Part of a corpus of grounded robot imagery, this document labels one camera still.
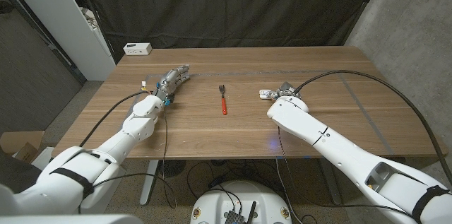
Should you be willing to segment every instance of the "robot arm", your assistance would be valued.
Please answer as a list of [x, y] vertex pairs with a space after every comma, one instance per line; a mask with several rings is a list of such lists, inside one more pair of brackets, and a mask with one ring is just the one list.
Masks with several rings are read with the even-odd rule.
[[[364, 151], [308, 114], [307, 105], [296, 96], [275, 96], [278, 99], [268, 110], [268, 117], [312, 145], [373, 204], [402, 210], [421, 223], [450, 223], [452, 195], [440, 182], [412, 167]], [[416, 223], [402, 213], [379, 210], [395, 223]]]
[[166, 73], [153, 95], [133, 106], [122, 129], [94, 150], [78, 146], [66, 149], [46, 166], [36, 184], [19, 194], [0, 186], [3, 215], [71, 214], [81, 204], [90, 208], [112, 182], [93, 189], [93, 184], [117, 176], [119, 166], [132, 148], [154, 132], [157, 114], [169, 105], [176, 87], [189, 79], [189, 65]]

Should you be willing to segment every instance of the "black backdrop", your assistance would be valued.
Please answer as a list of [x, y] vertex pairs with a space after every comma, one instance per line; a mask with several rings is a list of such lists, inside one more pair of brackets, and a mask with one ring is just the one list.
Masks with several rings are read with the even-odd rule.
[[153, 48], [340, 45], [364, 0], [91, 0], [116, 63]]

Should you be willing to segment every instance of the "cardboard box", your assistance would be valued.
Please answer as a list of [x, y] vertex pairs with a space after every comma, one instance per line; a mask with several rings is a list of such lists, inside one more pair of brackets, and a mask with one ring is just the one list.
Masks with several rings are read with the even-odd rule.
[[14, 158], [31, 163], [37, 157], [42, 136], [43, 131], [4, 132], [0, 138], [0, 146]]

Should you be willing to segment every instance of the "wooden tabletop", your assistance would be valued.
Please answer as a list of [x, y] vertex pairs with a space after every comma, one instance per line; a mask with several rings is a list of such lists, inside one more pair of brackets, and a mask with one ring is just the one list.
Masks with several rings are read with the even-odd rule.
[[[266, 115], [273, 104], [259, 90], [295, 87], [325, 71], [349, 69], [383, 78], [356, 47], [259, 47], [154, 49], [144, 57], [124, 56], [53, 151], [77, 146], [117, 101], [154, 86], [161, 75], [190, 64], [191, 79], [180, 86], [166, 109], [168, 159], [274, 158], [282, 156], [278, 128]], [[225, 85], [227, 115], [222, 114], [220, 84]], [[382, 156], [433, 156], [432, 143], [415, 113], [395, 93], [371, 79], [350, 74], [323, 77], [303, 87], [312, 116], [358, 146]], [[118, 106], [97, 128], [85, 148], [97, 148], [121, 128], [131, 106], [145, 95]], [[161, 159], [165, 148], [163, 113], [154, 134], [128, 158]], [[284, 131], [289, 158], [318, 158], [308, 143]], [[443, 153], [446, 145], [439, 142]]]

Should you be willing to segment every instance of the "concrete wall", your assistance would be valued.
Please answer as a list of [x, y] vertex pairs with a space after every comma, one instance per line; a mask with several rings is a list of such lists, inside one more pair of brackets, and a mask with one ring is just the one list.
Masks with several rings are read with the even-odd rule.
[[[359, 47], [452, 151], [452, 0], [371, 0], [346, 45]], [[407, 164], [451, 187], [440, 164], [420, 158]], [[369, 221], [363, 213], [351, 210], [349, 217], [353, 223]]]

